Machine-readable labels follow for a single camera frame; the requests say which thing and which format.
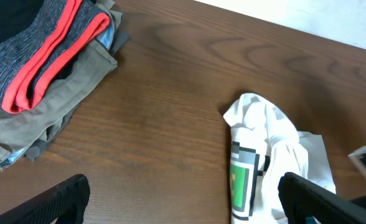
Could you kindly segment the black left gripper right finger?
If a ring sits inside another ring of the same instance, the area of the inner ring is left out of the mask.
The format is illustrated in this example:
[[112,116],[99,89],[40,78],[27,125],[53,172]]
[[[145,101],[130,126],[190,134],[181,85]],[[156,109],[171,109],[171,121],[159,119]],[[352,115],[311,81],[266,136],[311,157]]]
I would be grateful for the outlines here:
[[366,196],[346,200],[292,172],[278,191],[289,224],[366,224]]

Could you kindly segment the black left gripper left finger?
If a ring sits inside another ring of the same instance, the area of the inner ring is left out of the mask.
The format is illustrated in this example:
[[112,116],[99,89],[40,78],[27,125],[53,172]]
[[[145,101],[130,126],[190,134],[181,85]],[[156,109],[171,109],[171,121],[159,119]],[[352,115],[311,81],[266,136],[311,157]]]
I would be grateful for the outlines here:
[[88,179],[76,174],[0,215],[0,224],[82,224],[90,198]]

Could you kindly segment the white printed t-shirt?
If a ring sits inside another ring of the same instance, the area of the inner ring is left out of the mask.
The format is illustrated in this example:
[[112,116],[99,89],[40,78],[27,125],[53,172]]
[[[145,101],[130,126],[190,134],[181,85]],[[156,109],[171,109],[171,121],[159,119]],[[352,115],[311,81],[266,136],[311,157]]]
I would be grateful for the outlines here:
[[322,136],[298,131],[273,103],[244,93],[223,116],[230,127],[232,223],[287,223],[280,178],[293,172],[335,193]]

